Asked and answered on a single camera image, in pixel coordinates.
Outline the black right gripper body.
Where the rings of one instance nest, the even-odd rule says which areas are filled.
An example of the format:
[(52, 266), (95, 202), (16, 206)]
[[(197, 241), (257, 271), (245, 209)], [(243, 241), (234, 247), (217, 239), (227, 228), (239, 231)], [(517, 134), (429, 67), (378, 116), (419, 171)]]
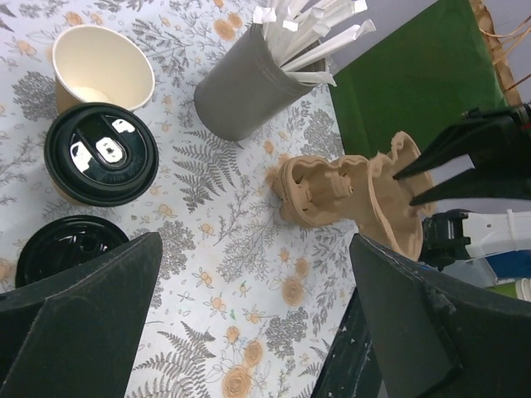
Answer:
[(469, 114), (515, 114), (519, 123), (519, 132), (510, 140), (507, 147), (492, 147), (478, 154), (467, 154), (474, 168), (508, 167), (509, 169), (530, 169), (530, 104), (508, 107), (495, 111), (481, 111), (476, 108), (464, 113)]

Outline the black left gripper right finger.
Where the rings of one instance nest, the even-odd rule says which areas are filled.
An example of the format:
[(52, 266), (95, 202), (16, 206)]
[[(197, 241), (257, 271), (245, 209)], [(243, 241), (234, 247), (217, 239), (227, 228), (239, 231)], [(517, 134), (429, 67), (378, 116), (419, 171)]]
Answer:
[(358, 295), (391, 397), (528, 397), (530, 304), (467, 284), (363, 235)]

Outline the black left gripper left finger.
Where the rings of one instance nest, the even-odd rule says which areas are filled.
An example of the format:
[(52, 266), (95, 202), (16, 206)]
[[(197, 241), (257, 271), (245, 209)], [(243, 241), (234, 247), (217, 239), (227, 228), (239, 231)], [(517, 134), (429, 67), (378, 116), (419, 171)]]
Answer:
[(122, 397), (162, 259), (157, 232), (1, 296), (3, 397)]

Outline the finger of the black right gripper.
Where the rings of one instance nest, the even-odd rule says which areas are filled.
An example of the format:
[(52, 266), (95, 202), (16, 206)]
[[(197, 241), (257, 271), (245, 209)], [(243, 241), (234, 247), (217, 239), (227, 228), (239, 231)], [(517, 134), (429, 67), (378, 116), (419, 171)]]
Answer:
[(460, 198), (530, 199), (530, 169), (488, 167), (468, 169), (415, 195), (411, 206)]
[(519, 132), (515, 114), (469, 114), (444, 129), (417, 160), (394, 175), (402, 180), (466, 154), (507, 147)]

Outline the dark green paper bag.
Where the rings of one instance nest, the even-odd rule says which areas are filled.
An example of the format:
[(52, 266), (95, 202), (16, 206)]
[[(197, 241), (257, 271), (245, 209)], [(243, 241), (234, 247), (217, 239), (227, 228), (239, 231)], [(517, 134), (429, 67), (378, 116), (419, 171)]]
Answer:
[(408, 133), (419, 149), (471, 109), (507, 105), (467, 1), (438, 1), (336, 76), (331, 96), (347, 154), (371, 157)]

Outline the brown paper coffee cup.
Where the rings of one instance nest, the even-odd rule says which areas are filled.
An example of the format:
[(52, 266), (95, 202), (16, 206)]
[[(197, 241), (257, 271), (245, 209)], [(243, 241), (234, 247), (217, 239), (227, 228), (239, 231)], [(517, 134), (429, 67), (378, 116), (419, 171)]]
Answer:
[(97, 202), (93, 195), (89, 193), (89, 187), (74, 179), (61, 179), (59, 177), (51, 177), (52, 185), (61, 197), (66, 199), (69, 203), (78, 206), (96, 206)]

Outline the black coffee cup lid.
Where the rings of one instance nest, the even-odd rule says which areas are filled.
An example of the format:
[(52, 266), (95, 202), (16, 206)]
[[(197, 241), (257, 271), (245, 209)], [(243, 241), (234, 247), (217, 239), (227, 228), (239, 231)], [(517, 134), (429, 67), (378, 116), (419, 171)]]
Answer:
[(117, 105), (86, 103), (54, 120), (46, 134), (44, 161), (50, 177), (84, 183), (97, 207), (115, 207), (149, 189), (159, 155), (138, 116)]

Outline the brown cardboard cup carrier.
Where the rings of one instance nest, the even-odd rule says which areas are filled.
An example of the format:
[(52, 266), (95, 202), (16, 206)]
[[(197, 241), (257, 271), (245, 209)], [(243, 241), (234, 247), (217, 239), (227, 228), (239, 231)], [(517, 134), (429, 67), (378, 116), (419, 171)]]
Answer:
[(304, 228), (326, 226), (342, 219), (359, 227), (375, 221), (368, 190), (368, 160), (345, 155), (332, 162), (319, 156), (298, 156), (271, 175), (273, 192), (281, 199), (280, 217)]

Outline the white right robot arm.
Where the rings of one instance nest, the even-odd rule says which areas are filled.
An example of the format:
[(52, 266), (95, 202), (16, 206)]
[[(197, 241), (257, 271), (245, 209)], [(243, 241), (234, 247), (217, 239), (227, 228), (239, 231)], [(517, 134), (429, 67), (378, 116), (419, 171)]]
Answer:
[[(459, 198), (529, 200), (530, 105), (482, 111), (472, 109), (444, 129), (419, 158), (394, 175), (416, 177), (466, 155), (473, 166), (416, 194), (413, 206)], [(444, 269), (457, 260), (474, 260), (530, 247), (530, 214), (510, 209), (481, 214), (462, 209), (436, 213), (422, 222), (419, 260)]]

